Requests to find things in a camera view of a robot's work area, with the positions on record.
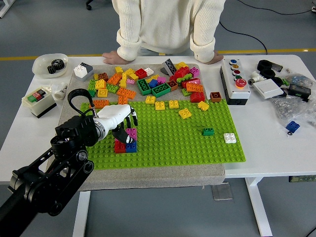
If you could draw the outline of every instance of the black cable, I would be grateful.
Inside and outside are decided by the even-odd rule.
[[[243,33],[238,33],[238,32],[235,32],[235,31],[230,31],[230,30],[228,30],[225,26],[223,26],[223,24],[222,24],[221,21],[219,22],[219,24],[220,24],[225,30],[227,30],[227,31],[229,31],[229,32],[231,32],[231,33],[235,33],[235,34],[243,35],[243,36],[249,36],[249,37],[254,38],[255,40],[258,40],[258,41],[263,45],[263,47],[265,48],[266,54],[268,54],[268,50],[267,50],[266,46],[264,45],[264,43],[262,43],[262,42],[261,42],[259,39],[257,39],[256,37],[251,36],[251,35],[247,35],[247,34],[243,34]]]
[[[237,0],[239,2],[241,2],[242,4],[246,5],[246,6],[250,6],[248,4],[245,4],[244,2],[242,2],[241,0]],[[261,10],[268,10],[268,11],[273,11],[277,14],[280,14],[280,15],[297,15],[297,14],[303,14],[303,13],[306,13],[306,12],[310,12],[312,10],[308,10],[308,11],[304,11],[304,12],[299,12],[299,13],[290,13],[290,14],[286,14],[286,13],[280,13],[280,12],[277,12],[277,11],[274,11],[274,10],[271,10],[271,9],[267,9],[267,8],[260,8],[260,7],[255,7],[255,6],[250,6],[252,8],[255,8],[255,9],[261,9]]]
[[[306,235],[306,237],[310,236],[310,234],[313,233],[315,230],[316,230],[316,227],[311,232],[309,232],[308,235]]]

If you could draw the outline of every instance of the white table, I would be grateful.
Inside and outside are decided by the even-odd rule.
[[[133,61],[133,64],[158,64],[168,58],[165,56],[139,57]],[[224,96],[219,75],[221,63],[205,65],[198,63],[193,57],[170,58],[174,63],[184,61],[198,64],[203,75],[206,94],[219,91]],[[314,79],[302,60],[295,55],[226,56],[226,58],[240,59],[246,76],[256,70],[259,60],[266,59],[283,65],[284,74],[286,74],[285,69],[290,68],[293,72]],[[69,66],[71,69],[81,62],[102,65],[102,60],[102,57],[71,57]],[[70,69],[54,82],[69,81],[72,74]],[[49,79],[40,79],[35,76],[27,93],[50,83]],[[30,164],[49,148],[50,139],[55,135],[54,128],[58,125],[62,104],[63,102],[57,101],[57,108],[40,119],[35,118],[29,109],[20,107],[0,151],[0,182],[8,182],[12,170]],[[287,130],[278,120],[271,103],[261,98],[253,89],[245,106],[229,106],[229,108],[246,162],[226,163],[226,178],[245,178],[260,234],[272,236],[257,183],[263,177],[316,174],[314,157],[316,130],[308,124],[301,124],[293,136],[288,136]],[[81,194],[79,205],[83,203],[86,211],[80,207],[83,213],[77,213],[74,236],[75,234],[83,236],[84,233],[90,192]]]

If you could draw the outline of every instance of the black gear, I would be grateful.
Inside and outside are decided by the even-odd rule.
[[[54,68],[54,66],[48,66],[47,67],[49,74],[54,74],[56,72],[56,69]]]
[[[61,70],[65,67],[65,63],[61,59],[55,59],[51,62],[51,65],[56,69],[56,70]]]

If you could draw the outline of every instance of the sweater sleeve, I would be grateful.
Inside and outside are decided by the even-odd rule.
[[[214,57],[214,33],[224,9],[225,0],[204,0],[197,10],[190,35],[190,48],[195,59],[206,63]]]
[[[141,27],[141,12],[139,0],[112,0],[113,7],[119,15],[120,29],[117,42],[120,44],[118,55],[127,61],[137,57],[141,45],[139,37]]]

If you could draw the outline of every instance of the gray floor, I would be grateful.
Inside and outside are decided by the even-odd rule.
[[[313,6],[310,0],[244,2],[283,13]],[[17,0],[0,19],[0,58],[116,49],[119,22],[111,2],[95,0],[91,5],[93,10],[87,11],[83,0]],[[315,13],[277,15],[227,0],[221,22],[259,38],[268,49],[316,48]],[[263,49],[258,41],[221,26],[215,36],[217,50]],[[290,54],[300,56],[316,78],[316,52]],[[0,147],[33,78],[32,65],[33,60],[0,61]],[[221,202],[213,200],[209,186],[92,192],[86,236],[260,236],[244,180],[229,183],[234,200]],[[275,237],[304,237],[316,226],[315,182],[288,183],[287,177],[272,177],[258,186]],[[0,186],[0,193],[2,204],[9,196],[6,186]],[[57,217],[39,214],[22,236],[71,236],[78,198],[77,194]]]

